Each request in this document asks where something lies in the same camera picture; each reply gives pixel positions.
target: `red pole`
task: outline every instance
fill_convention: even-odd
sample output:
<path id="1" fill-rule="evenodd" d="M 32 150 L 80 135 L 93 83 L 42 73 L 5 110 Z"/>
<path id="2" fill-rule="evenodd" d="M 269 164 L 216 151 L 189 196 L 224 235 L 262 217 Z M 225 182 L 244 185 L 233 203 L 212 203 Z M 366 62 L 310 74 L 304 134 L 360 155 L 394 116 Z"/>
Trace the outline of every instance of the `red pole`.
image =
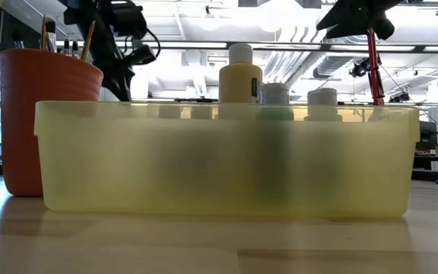
<path id="1" fill-rule="evenodd" d="M 370 80 L 371 80 L 371 94 L 373 95 L 373 104 L 375 106 L 382 106 L 384 104 L 379 95 L 379 81 L 378 78 L 378 54 L 376 51 L 376 36 L 373 29 L 368 30 L 368 48 L 370 52 Z"/>

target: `ductwork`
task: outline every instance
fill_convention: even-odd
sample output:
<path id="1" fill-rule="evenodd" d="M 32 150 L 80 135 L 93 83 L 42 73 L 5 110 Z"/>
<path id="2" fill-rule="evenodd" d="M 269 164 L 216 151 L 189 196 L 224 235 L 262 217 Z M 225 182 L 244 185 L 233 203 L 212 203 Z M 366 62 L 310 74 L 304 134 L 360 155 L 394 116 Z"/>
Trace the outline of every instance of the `ductwork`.
<path id="1" fill-rule="evenodd" d="M 291 12 L 298 12 L 299 16 L 303 18 L 302 21 L 295 20 L 292 21 L 292 24 L 283 26 L 278 42 L 313 42 L 314 40 L 318 41 L 318 37 L 323 36 L 319 35 L 315 24 L 305 24 L 306 21 L 312 22 L 317 19 L 321 12 L 321 0 L 290 0 L 288 1 L 289 6 L 286 6 L 280 0 L 271 1 L 267 5 L 269 4 L 277 9 L 289 8 Z M 302 52 L 273 52 L 264 70 L 264 81 L 285 82 L 307 55 L 308 53 Z"/>
<path id="2" fill-rule="evenodd" d="M 325 56 L 322 62 L 313 70 L 313 77 L 318 79 L 328 79 L 352 59 L 352 57 Z"/>
<path id="3" fill-rule="evenodd" d="M 365 36 L 355 36 L 329 40 L 324 39 L 323 43 L 365 44 L 367 43 L 367 38 Z M 313 69 L 313 77 L 328 79 L 332 77 L 338 69 L 351 62 L 353 58 L 355 58 L 355 56 L 330 56 L 326 53 L 310 53 L 297 71 L 288 79 L 288 83 L 295 83 L 314 65 L 316 67 Z"/>

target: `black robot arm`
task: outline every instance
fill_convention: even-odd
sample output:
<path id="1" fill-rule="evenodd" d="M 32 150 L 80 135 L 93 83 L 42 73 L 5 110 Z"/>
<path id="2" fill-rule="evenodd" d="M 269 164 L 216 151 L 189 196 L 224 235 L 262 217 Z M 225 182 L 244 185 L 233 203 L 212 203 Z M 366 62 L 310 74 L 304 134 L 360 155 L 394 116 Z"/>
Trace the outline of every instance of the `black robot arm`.
<path id="1" fill-rule="evenodd" d="M 77 24 L 83 37 L 96 21 L 90 55 L 93 63 L 104 73 L 103 87 L 121 101 L 130 101 L 129 86 L 135 76 L 133 65 L 145 65 L 156 57 L 147 45 L 141 45 L 125 56 L 116 45 L 114 37 L 132 36 L 140 40 L 147 33 L 142 7 L 131 1 L 113 4 L 111 0 L 59 0 L 67 7 L 65 24 Z"/>

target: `yellow plastic container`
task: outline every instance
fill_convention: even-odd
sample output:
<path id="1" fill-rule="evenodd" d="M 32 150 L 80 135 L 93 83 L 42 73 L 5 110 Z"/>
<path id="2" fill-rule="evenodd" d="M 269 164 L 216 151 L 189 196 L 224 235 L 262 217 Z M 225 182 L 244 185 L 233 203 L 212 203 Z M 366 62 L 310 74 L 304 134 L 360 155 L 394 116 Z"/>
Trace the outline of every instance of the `yellow plastic container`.
<path id="1" fill-rule="evenodd" d="M 377 218 L 406 211 L 418 126 L 406 107 L 50 101 L 35 134 L 58 211 Z"/>

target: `bottle cap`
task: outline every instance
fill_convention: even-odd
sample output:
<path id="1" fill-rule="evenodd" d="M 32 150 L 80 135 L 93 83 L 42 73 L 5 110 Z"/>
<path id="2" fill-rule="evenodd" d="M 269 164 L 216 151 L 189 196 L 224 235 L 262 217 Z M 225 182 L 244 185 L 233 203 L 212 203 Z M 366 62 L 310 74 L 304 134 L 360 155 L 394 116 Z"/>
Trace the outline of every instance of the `bottle cap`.
<path id="1" fill-rule="evenodd" d="M 283 83 L 263 84 L 259 98 L 261 104 L 290 103 L 288 86 Z"/>
<path id="2" fill-rule="evenodd" d="M 252 64 L 252 47 L 246 43 L 235 43 L 229 47 L 229 63 Z"/>
<path id="3" fill-rule="evenodd" d="M 338 92 L 334 88 L 320 88 L 307 94 L 309 106 L 337 106 Z"/>

